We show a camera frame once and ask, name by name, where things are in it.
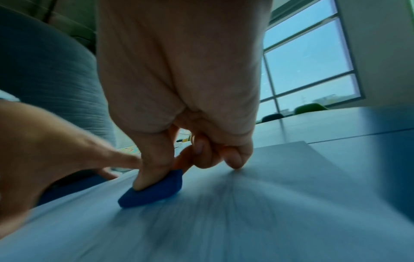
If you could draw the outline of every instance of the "sheet of paper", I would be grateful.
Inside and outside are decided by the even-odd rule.
[[[414,261],[414,226],[303,142],[193,168],[177,196],[122,210],[135,174],[36,208],[0,261]]]

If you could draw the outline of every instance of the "fingernail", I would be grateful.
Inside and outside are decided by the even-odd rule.
[[[203,151],[204,143],[198,141],[197,143],[194,143],[194,154],[199,155]]]

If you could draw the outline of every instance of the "blue sky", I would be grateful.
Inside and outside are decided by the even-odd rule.
[[[267,48],[295,33],[335,14],[333,0],[320,0],[302,12],[270,28],[264,38]],[[342,28],[338,19],[319,27],[285,45],[266,53],[270,75],[277,94],[352,70]],[[299,105],[328,95],[346,96],[356,93],[353,75],[281,97],[280,109],[293,110]],[[262,63],[260,99],[272,95]],[[276,111],[273,101],[260,105],[257,119]]]

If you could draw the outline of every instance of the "hand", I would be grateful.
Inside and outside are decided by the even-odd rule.
[[[253,152],[271,0],[101,0],[97,59],[115,123],[136,143],[141,190],[172,168],[241,168]],[[179,128],[193,144],[174,158]]]
[[[137,156],[43,109],[0,101],[0,239],[17,230],[42,192],[53,182],[80,170],[139,168]]]

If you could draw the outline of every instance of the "eraser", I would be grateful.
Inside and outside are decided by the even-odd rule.
[[[147,205],[156,201],[169,198],[182,187],[182,170],[172,170],[160,182],[141,191],[135,191],[130,188],[118,200],[118,204],[122,208],[131,208],[135,206]]]

